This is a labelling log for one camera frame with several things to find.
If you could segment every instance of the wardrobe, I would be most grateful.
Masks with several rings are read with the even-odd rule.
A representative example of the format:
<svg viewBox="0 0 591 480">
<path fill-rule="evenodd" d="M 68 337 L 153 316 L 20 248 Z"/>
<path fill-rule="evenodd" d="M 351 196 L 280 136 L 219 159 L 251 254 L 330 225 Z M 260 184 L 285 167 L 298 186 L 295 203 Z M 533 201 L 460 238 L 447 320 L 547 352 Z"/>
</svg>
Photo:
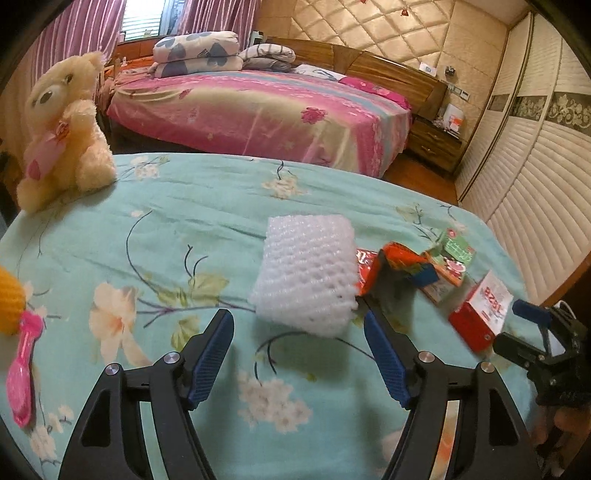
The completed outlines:
<svg viewBox="0 0 591 480">
<path fill-rule="evenodd" d="M 591 252 L 591 80 L 540 15 L 528 14 L 509 32 L 456 189 L 460 205 L 517 263 L 530 301 L 558 299 L 584 272 Z"/>
</svg>

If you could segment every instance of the beige wall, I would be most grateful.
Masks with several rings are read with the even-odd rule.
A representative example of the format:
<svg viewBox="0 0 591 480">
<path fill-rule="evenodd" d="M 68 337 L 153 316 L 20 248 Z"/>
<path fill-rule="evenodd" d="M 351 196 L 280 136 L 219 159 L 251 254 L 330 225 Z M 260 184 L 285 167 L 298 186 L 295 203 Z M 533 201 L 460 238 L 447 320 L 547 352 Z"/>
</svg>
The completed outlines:
<svg viewBox="0 0 591 480">
<path fill-rule="evenodd" d="M 462 0 L 262 0 L 257 29 L 368 50 L 415 68 L 424 61 L 441 79 L 452 65 L 451 81 L 470 94 L 468 102 L 448 100 L 466 115 L 464 140 L 487 103 L 507 35 L 506 25 Z"/>
</svg>

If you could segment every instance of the turquoise tablecloth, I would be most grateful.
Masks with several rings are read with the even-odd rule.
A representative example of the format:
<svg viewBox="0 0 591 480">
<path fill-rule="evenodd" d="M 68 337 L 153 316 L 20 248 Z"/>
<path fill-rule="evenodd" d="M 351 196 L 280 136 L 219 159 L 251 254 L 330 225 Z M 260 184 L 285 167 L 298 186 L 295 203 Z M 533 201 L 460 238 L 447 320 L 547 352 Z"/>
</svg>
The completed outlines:
<svg viewBox="0 0 591 480">
<path fill-rule="evenodd" d="M 48 480 L 57 478 L 73 424 L 105 364 L 116 359 L 132 368 L 182 348 L 217 306 L 230 308 L 236 333 L 209 400 L 193 413 L 217 477 L 378 478 L 387 464 L 382 439 L 401 428 L 406 412 L 388 396 L 373 360 L 336 340 L 273 340 L 287 329 L 256 320 L 246 302 L 270 216 L 341 213 L 360 247 L 397 241 L 417 252 L 453 226 L 477 251 L 473 279 L 493 269 L 516 296 L 525 295 L 515 264 L 477 217 L 380 180 L 223 155 L 120 155 L 116 162 L 116 185 L 21 214 L 0 242 L 0 263 L 18 275 L 29 308 L 47 325 L 33 358 L 36 424 L 20 430 L 4 393 L 0 414 Z M 416 292 L 389 315 L 418 349 L 473 367 L 479 359 L 446 321 L 448 309 Z M 507 325 L 535 336 L 533 325 L 511 315 Z M 369 352 L 359 322 L 343 339 Z M 276 376 L 267 349 L 257 353 L 268 342 Z M 0 338 L 2 389 L 15 348 L 15 338 Z M 497 366 L 527 417 L 532 390 L 524 372 Z M 149 406 L 142 412 L 161 480 Z"/>
</svg>

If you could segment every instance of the headboard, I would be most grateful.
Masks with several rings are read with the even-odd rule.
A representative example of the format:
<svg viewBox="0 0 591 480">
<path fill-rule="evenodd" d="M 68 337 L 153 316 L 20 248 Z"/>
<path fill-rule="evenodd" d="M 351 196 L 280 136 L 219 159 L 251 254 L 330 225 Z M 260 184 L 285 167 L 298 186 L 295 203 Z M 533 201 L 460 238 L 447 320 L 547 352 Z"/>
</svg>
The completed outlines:
<svg viewBox="0 0 591 480">
<path fill-rule="evenodd" d="M 404 95 L 413 114 L 434 120 L 447 91 L 447 85 L 419 70 L 378 57 L 368 51 L 312 40 L 270 37 L 269 43 L 295 51 L 295 63 L 357 77 Z"/>
</svg>

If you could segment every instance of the bedspread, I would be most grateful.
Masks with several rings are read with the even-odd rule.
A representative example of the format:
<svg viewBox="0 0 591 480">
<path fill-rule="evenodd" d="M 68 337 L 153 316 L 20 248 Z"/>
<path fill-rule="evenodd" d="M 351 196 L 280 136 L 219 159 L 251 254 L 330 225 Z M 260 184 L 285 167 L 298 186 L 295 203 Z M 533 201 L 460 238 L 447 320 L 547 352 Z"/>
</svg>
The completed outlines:
<svg viewBox="0 0 591 480">
<path fill-rule="evenodd" d="M 0 335 L 0 415 L 46 480 L 57 479 L 73 425 L 105 365 L 140 367 L 182 349 L 218 307 L 234 315 L 234 340 L 209 399 L 191 414 L 217 477 L 379 479 L 407 412 L 388 395 L 362 320 L 340 340 L 293 335 L 257 320 L 247 303 L 270 216 L 340 213 L 359 247 L 397 241 L 417 252 L 453 226 L 476 249 L 471 278 L 492 268 L 516 296 L 525 295 L 515 264 L 476 216 L 383 181 L 225 155 L 115 161 L 114 186 L 20 214 L 0 241 L 0 263 L 18 276 L 28 308 L 46 323 L 33 356 L 31 429 L 12 421 L 4 384 L 17 339 Z M 414 290 L 387 308 L 419 350 L 474 367 L 479 359 L 449 325 L 448 312 Z M 512 314 L 506 327 L 529 340 L 538 332 Z M 525 372 L 491 360 L 527 417 Z M 149 412 L 142 405 L 147 449 L 154 479 L 164 480 Z"/>
<path fill-rule="evenodd" d="M 194 74 L 116 87 L 108 115 L 139 134 L 200 151 L 383 175 L 410 111 L 346 85 L 277 72 Z"/>
</svg>

